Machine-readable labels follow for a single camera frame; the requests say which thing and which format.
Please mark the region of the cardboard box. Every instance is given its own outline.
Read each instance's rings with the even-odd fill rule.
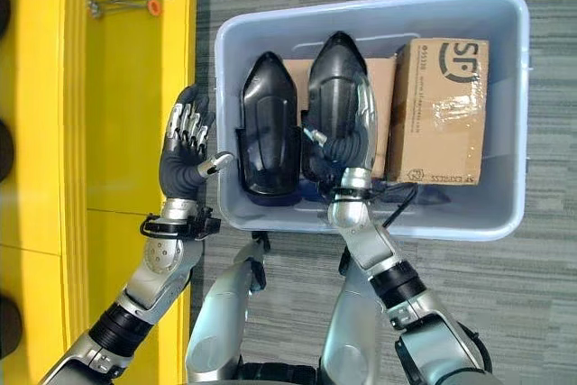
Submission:
[[[412,40],[401,52],[387,179],[476,185],[481,175],[489,43]]]
[[[390,107],[395,81],[395,58],[365,59],[369,81],[375,95],[377,107],[377,153],[372,166],[372,176],[382,179],[385,176],[387,144],[389,141]],[[312,60],[284,60],[288,73],[297,87],[298,124],[300,112],[308,109],[308,73],[313,64]]]

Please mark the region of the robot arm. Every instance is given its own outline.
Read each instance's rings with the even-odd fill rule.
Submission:
[[[397,354],[411,385],[497,385],[490,360],[476,337],[462,327],[403,257],[387,230],[371,220],[371,169],[375,156],[376,113],[368,79],[359,75],[355,130],[331,140],[318,130],[305,134],[325,155],[344,165],[328,217],[346,241],[359,268],[383,302],[389,321],[403,334]]]
[[[141,264],[116,301],[60,358],[42,385],[107,384],[128,367],[146,335],[187,286],[198,263],[200,240],[219,231],[212,209],[197,205],[198,188],[233,155],[206,160],[206,136],[215,119],[195,87],[180,94],[170,114],[162,155],[160,187],[167,197],[160,215],[141,226],[147,237]]]

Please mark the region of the light blue plastic bin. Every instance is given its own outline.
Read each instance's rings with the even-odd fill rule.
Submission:
[[[241,93],[254,61],[267,50],[283,59],[313,59],[336,31],[356,40],[365,57],[387,57],[415,37],[489,40],[487,120],[481,182],[440,187],[451,203],[410,206],[390,228],[396,235],[493,241],[517,228],[525,206],[529,14],[523,0],[361,0],[246,14],[216,36],[218,150],[237,155]],[[219,175],[218,200],[228,222],[243,230],[333,232],[322,204],[255,205],[238,167]],[[396,205],[377,202],[384,220]]]

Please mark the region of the yellow metal frame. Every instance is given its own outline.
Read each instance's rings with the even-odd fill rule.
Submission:
[[[0,382],[37,383],[113,300],[142,254],[138,224],[162,200],[164,123],[194,80],[196,0],[90,18],[86,0],[12,0],[0,41],[0,117],[16,159],[0,184],[0,291],[23,343]],[[185,379],[189,297],[139,350],[122,384]]]

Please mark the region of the black circular object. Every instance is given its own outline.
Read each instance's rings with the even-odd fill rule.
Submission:
[[[14,352],[22,340],[22,317],[16,304],[0,297],[0,359]]]
[[[0,38],[4,35],[10,20],[10,0],[0,0]]]
[[[12,135],[4,124],[0,121],[0,182],[4,180],[14,163],[14,143]]]

